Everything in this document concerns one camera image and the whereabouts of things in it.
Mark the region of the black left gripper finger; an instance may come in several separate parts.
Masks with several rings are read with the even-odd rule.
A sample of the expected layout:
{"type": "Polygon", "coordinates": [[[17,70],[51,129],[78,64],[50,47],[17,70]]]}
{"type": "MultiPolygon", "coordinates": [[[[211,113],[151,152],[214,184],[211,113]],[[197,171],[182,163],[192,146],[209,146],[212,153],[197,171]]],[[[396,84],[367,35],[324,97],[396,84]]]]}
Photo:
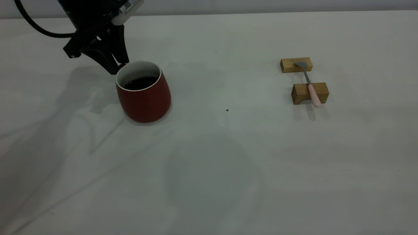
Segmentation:
{"type": "Polygon", "coordinates": [[[94,42],[85,46],[81,52],[101,65],[111,75],[115,75],[119,71],[119,65],[106,42],[94,42]]]}
{"type": "Polygon", "coordinates": [[[124,41],[124,25],[110,25],[110,48],[114,58],[121,64],[129,63],[124,41]]]}

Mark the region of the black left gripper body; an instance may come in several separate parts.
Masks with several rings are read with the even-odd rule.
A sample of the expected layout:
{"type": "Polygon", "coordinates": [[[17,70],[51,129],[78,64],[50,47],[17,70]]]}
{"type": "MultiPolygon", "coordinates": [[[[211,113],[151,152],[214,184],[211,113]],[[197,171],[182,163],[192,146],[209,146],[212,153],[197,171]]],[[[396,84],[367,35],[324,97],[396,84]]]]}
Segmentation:
{"type": "Polygon", "coordinates": [[[64,46],[69,58],[78,58],[82,54],[91,56],[92,51],[110,52],[97,37],[109,29],[124,0],[60,0],[59,3],[76,28],[75,34],[64,46]]]}

